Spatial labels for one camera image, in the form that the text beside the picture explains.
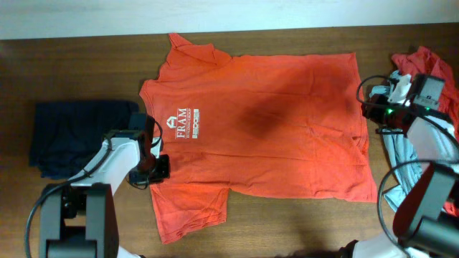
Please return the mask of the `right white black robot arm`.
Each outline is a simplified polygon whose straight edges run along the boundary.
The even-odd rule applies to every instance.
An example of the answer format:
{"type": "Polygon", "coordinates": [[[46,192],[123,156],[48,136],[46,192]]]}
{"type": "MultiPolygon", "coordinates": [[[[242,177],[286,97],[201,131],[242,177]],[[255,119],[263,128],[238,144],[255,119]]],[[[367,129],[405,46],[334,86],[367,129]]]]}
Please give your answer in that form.
{"type": "Polygon", "coordinates": [[[379,124],[381,133],[400,134],[417,152],[415,163],[422,175],[394,215],[385,224],[381,201],[385,182],[379,185],[377,215],[382,234],[354,240],[336,257],[457,257],[458,218],[443,211],[447,202],[458,203],[458,141],[453,121],[439,110],[445,81],[418,74],[385,77],[389,95],[360,100],[362,115],[379,124]]]}

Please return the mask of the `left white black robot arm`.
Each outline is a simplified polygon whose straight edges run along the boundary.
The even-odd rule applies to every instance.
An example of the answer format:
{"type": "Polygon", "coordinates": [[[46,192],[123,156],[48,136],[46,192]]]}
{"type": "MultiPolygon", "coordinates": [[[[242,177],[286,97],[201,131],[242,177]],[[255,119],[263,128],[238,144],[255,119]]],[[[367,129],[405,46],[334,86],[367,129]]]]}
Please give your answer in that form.
{"type": "Polygon", "coordinates": [[[122,182],[139,190],[170,176],[159,123],[135,113],[128,129],[111,130],[89,163],[67,181],[49,184],[34,205],[40,213],[39,256],[123,258],[113,196],[122,182]]]}

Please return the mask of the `orange FRAM t-shirt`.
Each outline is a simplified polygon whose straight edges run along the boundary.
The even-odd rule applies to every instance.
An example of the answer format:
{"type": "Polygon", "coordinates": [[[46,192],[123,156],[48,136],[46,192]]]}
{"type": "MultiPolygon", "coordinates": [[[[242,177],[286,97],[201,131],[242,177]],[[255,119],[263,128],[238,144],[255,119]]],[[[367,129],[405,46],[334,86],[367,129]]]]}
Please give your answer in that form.
{"type": "Polygon", "coordinates": [[[171,34],[140,96],[171,173],[151,187],[164,244],[227,219],[230,191],[374,203],[356,55],[243,55],[171,34]]]}

